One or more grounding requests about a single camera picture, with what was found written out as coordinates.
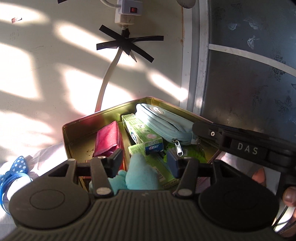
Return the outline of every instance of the light blue pencil case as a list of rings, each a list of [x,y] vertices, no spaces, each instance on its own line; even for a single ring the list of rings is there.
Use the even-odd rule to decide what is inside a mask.
[[[137,104],[136,109],[136,117],[168,142],[174,143],[176,139],[182,145],[190,145],[196,141],[193,122],[149,104]]]

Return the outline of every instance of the ribbed gray surface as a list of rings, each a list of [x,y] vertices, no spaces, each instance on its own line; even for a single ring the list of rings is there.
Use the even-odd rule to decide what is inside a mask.
[[[283,241],[271,228],[252,233],[218,228],[192,201],[174,198],[169,191],[120,191],[114,198],[96,201],[85,217],[68,227],[52,231],[19,227],[4,240]]]

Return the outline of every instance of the silver screw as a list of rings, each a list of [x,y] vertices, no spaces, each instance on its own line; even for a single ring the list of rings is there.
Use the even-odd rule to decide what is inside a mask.
[[[183,188],[178,191],[178,194],[182,197],[188,197],[192,195],[192,191],[190,189]]]
[[[108,195],[112,192],[112,190],[110,188],[98,188],[96,190],[96,193],[99,195]]]

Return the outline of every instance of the red power switch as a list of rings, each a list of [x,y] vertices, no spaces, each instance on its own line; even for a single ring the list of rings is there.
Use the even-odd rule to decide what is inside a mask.
[[[130,9],[130,12],[132,12],[132,13],[137,13],[137,8],[136,7],[131,7],[131,9]]]

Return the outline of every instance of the white wall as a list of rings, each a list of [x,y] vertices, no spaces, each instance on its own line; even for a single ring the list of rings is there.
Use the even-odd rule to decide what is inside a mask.
[[[120,33],[115,10],[99,0],[0,1],[0,161],[33,154],[62,140],[61,127],[93,113],[101,79],[115,49],[96,51]],[[11,23],[13,17],[22,20]],[[103,109],[155,96],[178,105],[182,72],[182,12],[175,0],[144,1],[144,15],[130,37],[164,35],[164,42],[137,45],[155,58],[123,54]]]

